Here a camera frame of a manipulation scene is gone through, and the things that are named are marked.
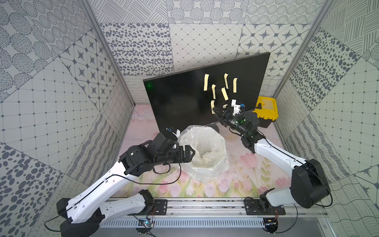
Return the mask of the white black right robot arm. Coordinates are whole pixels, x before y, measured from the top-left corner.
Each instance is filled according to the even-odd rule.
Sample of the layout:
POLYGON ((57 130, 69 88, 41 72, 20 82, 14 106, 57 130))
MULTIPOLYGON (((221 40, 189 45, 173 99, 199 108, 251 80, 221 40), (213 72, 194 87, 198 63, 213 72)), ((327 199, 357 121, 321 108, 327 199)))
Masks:
POLYGON ((273 188, 260 195, 260 209, 263 212, 292 204, 311 208, 331 195, 320 162, 297 157, 270 142, 258 129, 260 122, 256 113, 247 111, 234 114, 226 108, 213 108, 213 112, 221 125, 240 136, 245 148, 265 157, 290 175, 290 187, 273 188))

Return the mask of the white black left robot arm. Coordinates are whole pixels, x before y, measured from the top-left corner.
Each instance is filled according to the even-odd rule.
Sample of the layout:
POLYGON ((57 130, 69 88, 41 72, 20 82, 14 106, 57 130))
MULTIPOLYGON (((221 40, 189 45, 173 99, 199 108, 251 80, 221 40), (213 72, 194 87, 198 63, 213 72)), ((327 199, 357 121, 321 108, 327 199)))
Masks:
POLYGON ((148 190, 118 201, 108 199, 127 183, 150 172, 155 166, 189 163, 195 155, 190 145, 180 146, 176 133, 164 129, 154 140, 131 146, 93 185, 74 198, 62 198, 56 204, 63 237, 89 237, 101 225, 125 215, 152 214, 156 202, 148 190))

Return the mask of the grey round monitor stand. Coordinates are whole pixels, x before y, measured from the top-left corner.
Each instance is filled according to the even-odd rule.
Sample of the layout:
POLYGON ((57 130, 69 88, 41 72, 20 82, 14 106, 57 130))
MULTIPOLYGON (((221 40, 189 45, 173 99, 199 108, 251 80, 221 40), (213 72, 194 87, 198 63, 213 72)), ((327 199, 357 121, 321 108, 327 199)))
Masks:
POLYGON ((214 122, 213 122, 213 123, 206 124, 205 126, 214 129, 217 133, 220 133, 219 127, 218 127, 217 124, 214 123, 214 122))

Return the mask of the black computer monitor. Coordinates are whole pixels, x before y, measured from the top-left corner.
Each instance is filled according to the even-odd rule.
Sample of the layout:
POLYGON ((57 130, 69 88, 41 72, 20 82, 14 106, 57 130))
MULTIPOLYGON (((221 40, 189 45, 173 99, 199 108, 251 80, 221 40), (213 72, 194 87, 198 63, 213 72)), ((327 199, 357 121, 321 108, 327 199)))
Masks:
POLYGON ((227 108, 230 108, 235 99, 245 104, 246 111, 255 109, 269 59, 270 54, 266 52, 144 79, 144 87, 159 129, 173 126, 183 131, 190 125, 216 122, 210 106, 213 84, 216 85, 214 107, 222 108, 228 104, 227 108), (221 91, 225 87, 225 73, 228 74, 229 83, 228 101, 224 100, 221 91), (205 74, 209 74, 207 91, 203 91, 205 74), (237 93, 233 93, 234 78, 238 78, 237 93))

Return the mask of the clear plastic trash bag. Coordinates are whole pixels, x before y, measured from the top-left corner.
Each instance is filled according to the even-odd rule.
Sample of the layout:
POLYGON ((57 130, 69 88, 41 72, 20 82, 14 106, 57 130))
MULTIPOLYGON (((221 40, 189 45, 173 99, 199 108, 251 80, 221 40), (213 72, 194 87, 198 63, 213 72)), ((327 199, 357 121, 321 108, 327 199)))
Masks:
POLYGON ((192 179, 208 183, 225 173, 229 167, 229 152, 223 136, 209 126, 188 126, 179 137, 179 144, 195 150, 190 163, 182 165, 192 179))

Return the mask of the yellow black toolbox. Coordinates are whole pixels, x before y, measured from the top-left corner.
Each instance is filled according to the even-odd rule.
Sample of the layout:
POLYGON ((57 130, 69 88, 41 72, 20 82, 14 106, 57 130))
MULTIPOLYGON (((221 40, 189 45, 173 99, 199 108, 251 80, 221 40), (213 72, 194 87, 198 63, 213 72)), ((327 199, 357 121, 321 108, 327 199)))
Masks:
POLYGON ((254 113, 257 114, 259 126, 268 128, 278 117, 277 102, 274 98, 259 96, 254 113))

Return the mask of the small green circuit board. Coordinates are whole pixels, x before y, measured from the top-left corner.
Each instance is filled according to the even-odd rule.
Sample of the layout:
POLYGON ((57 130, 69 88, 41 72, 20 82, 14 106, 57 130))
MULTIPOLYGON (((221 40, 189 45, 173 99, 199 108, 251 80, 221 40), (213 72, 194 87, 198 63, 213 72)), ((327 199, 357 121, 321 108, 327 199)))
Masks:
POLYGON ((148 219, 139 219, 139 222, 142 226, 152 229, 154 227, 154 223, 148 219))

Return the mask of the aluminium mounting rail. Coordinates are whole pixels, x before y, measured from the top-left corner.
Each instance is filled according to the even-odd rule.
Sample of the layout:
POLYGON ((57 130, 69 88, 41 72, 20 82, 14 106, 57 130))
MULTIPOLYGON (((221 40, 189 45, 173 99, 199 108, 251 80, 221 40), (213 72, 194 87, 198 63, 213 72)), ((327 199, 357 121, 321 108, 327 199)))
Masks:
POLYGON ((153 228, 263 228, 269 219, 326 218, 326 210, 298 205, 282 205, 271 214, 260 212, 257 199, 243 198, 169 198, 157 207, 150 220, 153 228))

